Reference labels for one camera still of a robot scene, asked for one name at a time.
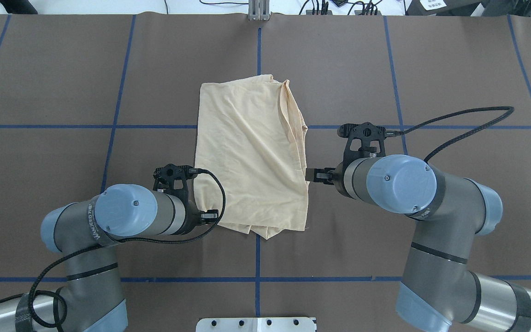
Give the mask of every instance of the blue joint cap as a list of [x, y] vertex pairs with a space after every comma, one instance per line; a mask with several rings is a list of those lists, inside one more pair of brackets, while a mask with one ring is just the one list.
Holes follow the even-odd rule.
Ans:
[[501, 202], [501, 197], [497, 194], [497, 191], [477, 183], [474, 179], [465, 178], [468, 181], [474, 183], [478, 190], [483, 195], [483, 200], [485, 202], [485, 222], [480, 231], [476, 235], [487, 235], [495, 230], [495, 226], [501, 221], [503, 217], [503, 202]]
[[372, 165], [366, 188], [373, 201], [394, 213], [415, 213], [436, 196], [434, 171], [425, 161], [408, 155], [389, 155]]
[[44, 217], [44, 220], [42, 220], [42, 224], [40, 224], [40, 238], [46, 245], [46, 248], [51, 252], [61, 252], [61, 250], [57, 248], [57, 244], [54, 243], [54, 228], [57, 225], [57, 221], [59, 220], [61, 213], [63, 213], [66, 208], [73, 204], [75, 203], [72, 202], [71, 204], [67, 204], [63, 207], [53, 210], [52, 212], [49, 212], [46, 217]]
[[110, 310], [97, 322], [91, 324], [83, 332], [124, 332], [127, 326], [126, 300], [122, 300], [119, 305], [116, 305], [114, 309]]
[[413, 290], [400, 284], [396, 312], [407, 323], [425, 332], [448, 332], [452, 322], [425, 302]]
[[95, 221], [107, 233], [133, 236], [147, 229], [157, 216], [157, 200], [137, 184], [115, 184], [95, 202]]

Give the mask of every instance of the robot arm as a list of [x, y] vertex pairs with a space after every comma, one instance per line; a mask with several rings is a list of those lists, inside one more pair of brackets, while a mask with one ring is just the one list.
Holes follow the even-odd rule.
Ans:
[[[499, 195], [418, 158], [386, 157], [385, 128], [344, 124], [338, 134], [348, 138], [343, 162], [307, 169], [307, 180], [417, 221], [396, 304], [401, 318], [427, 332], [446, 332], [452, 321], [489, 332], [531, 331], [531, 290], [466, 267], [474, 236], [489, 234], [502, 217]], [[350, 150], [354, 139], [362, 140], [358, 151]], [[370, 147], [375, 140], [380, 151]]]
[[[126, 300], [114, 246], [141, 236], [183, 235], [197, 225], [216, 225], [217, 210], [201, 212], [188, 201], [186, 180], [199, 172], [203, 170], [169, 164], [155, 171], [154, 191], [135, 184], [112, 185], [91, 200], [50, 212], [41, 225], [41, 237], [49, 250], [65, 256], [95, 250], [66, 261], [67, 286], [57, 293], [65, 299], [67, 310], [59, 308], [57, 299], [39, 296], [34, 300], [38, 316], [46, 323], [66, 315], [65, 332], [124, 331]], [[179, 181], [182, 188], [175, 189]], [[25, 294], [0, 304], [0, 332], [57, 330], [38, 321], [32, 324], [28, 302]]]

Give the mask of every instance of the white metal bracket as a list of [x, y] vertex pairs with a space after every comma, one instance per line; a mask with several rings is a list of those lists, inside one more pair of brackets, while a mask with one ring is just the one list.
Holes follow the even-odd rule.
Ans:
[[249, 0], [249, 21], [268, 21], [270, 16], [270, 0]]
[[201, 319], [196, 332], [317, 332], [317, 319], [309, 317], [259, 317]]

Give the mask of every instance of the black cable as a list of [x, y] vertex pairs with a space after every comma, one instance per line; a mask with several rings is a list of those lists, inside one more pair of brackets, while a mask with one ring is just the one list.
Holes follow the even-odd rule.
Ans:
[[203, 2], [203, 0], [198, 0], [201, 4], [205, 5], [248, 5], [248, 2]]
[[428, 154], [423, 159], [423, 161], [428, 162], [428, 160], [432, 159], [432, 157], [434, 157], [434, 155], [436, 155], [437, 153], [439, 153], [443, 149], [447, 148], [449, 145], [452, 145], [453, 143], [456, 143], [457, 141], [460, 141], [460, 140], [462, 140], [462, 139], [464, 139], [466, 137], [469, 137], [470, 135], [474, 135], [474, 134], [480, 132], [481, 130], [489, 128], [489, 127], [493, 126], [494, 124], [497, 124], [497, 122], [500, 122], [501, 120], [507, 118], [508, 116], [510, 116], [513, 113], [514, 107], [481, 107], [481, 108], [466, 109], [464, 111], [450, 113], [450, 114], [447, 114], [447, 115], [439, 116], [438, 118], [434, 118], [432, 120], [428, 120], [428, 121], [422, 122], [421, 124], [418, 124], [417, 126], [409, 128], [408, 130], [405, 130], [405, 131], [395, 131], [393, 133], [394, 133], [395, 136], [406, 135], [406, 134], [409, 134], [409, 132], [412, 132], [413, 130], [418, 130], [422, 126], [426, 126], [426, 125], [432, 124], [433, 122], [436, 122], [436, 121], [439, 121], [439, 120], [444, 120], [444, 119], [451, 118], [453, 116], [459, 116], [459, 115], [468, 114], [468, 113], [487, 112], [487, 111], [506, 111], [506, 112], [503, 115], [500, 115], [499, 117], [487, 122], [486, 124], [481, 124], [480, 126], [474, 128], [473, 130], [467, 131], [464, 134], [456, 136], [455, 138], [447, 141], [446, 143], [443, 143], [442, 145], [440, 145], [439, 147], [434, 149], [434, 151], [432, 151], [430, 154]]
[[21, 293], [21, 294], [15, 294], [14, 296], [8, 296], [6, 298], [2, 298], [0, 300], [0, 304], [3, 303], [3, 302], [7, 302], [7, 301], [11, 301], [11, 300], [15, 300], [17, 298], [21, 298], [23, 296], [24, 293]]
[[[90, 252], [92, 250], [96, 250], [99, 248], [101, 248], [101, 246], [99, 244], [96, 244], [95, 246], [90, 246], [88, 248], [75, 251], [72, 254], [64, 256], [63, 258], [57, 259], [54, 263], [52, 263], [51, 265], [48, 265], [46, 269], [42, 270], [40, 275], [36, 277], [36, 280], [32, 284], [32, 287], [30, 288], [30, 292], [28, 292], [28, 310], [30, 311], [30, 315], [32, 319], [34, 319], [36, 323], [44, 327], [56, 328], [60, 326], [61, 324], [63, 324], [63, 322], [65, 322], [65, 319], [67, 319], [67, 302], [65, 302], [65, 299], [62, 296], [60, 296], [59, 294], [56, 294], [55, 292], [49, 292], [47, 290], [36, 290], [36, 288], [38, 287], [38, 284], [40, 284], [40, 282], [42, 281], [42, 278], [44, 278], [46, 273], [48, 273], [48, 271], [53, 269], [53, 267], [56, 267], [57, 265], [63, 263], [64, 261], [75, 257], [76, 255], [84, 254], [86, 252]], [[61, 303], [61, 306], [63, 307], [63, 311], [65, 313], [63, 313], [63, 317], [61, 317], [59, 321], [56, 321], [55, 323], [51, 324], [51, 323], [44, 321], [42, 318], [40, 318], [40, 316], [38, 316], [38, 314], [34, 310], [34, 299], [36, 298], [37, 295], [40, 295], [40, 294], [47, 295], [53, 298], [57, 298], [57, 300]]]
[[366, 4], [365, 4], [363, 1], [356, 1], [356, 2], [352, 3], [352, 6], [349, 8], [349, 10], [348, 10], [348, 15], [349, 15], [350, 13], [352, 13], [352, 9], [353, 9], [354, 6], [356, 6], [357, 4], [362, 4], [362, 11], [364, 11], [364, 8], [365, 8]]
[[124, 243], [128, 241], [143, 241], [143, 242], [163, 243], [163, 244], [181, 244], [181, 243], [188, 243], [188, 242], [196, 241], [208, 235], [208, 233], [210, 233], [215, 227], [217, 227], [218, 223], [223, 218], [223, 214], [225, 213], [225, 205], [227, 202], [227, 197], [225, 195], [225, 190], [223, 188], [223, 185], [221, 185], [221, 182], [217, 179], [217, 177], [212, 172], [210, 172], [209, 170], [198, 168], [198, 174], [208, 174], [209, 176], [211, 176], [214, 179], [214, 181], [217, 183], [218, 187], [220, 188], [221, 194], [223, 194], [223, 209], [221, 210], [221, 213], [218, 216], [217, 221], [215, 221], [214, 224], [209, 229], [207, 229], [204, 233], [198, 236], [192, 237], [190, 239], [185, 239], [185, 240], [156, 240], [156, 239], [149, 239], [147, 237], [126, 237], [124, 239], [118, 240], [118, 242]]
[[304, 7], [306, 6], [306, 4], [308, 4], [308, 0], [306, 0], [306, 1], [304, 2], [303, 6], [301, 7], [301, 11], [299, 12], [299, 15], [302, 14], [302, 11], [303, 11]]

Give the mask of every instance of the crumpled fabric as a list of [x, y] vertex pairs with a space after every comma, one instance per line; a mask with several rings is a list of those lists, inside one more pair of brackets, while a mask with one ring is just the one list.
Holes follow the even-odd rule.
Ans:
[[[260, 75], [202, 84], [194, 165], [213, 172], [224, 187], [219, 225], [265, 239], [285, 229], [304, 231], [307, 129], [288, 80]], [[209, 177], [194, 179], [194, 196], [200, 210], [222, 206]]]

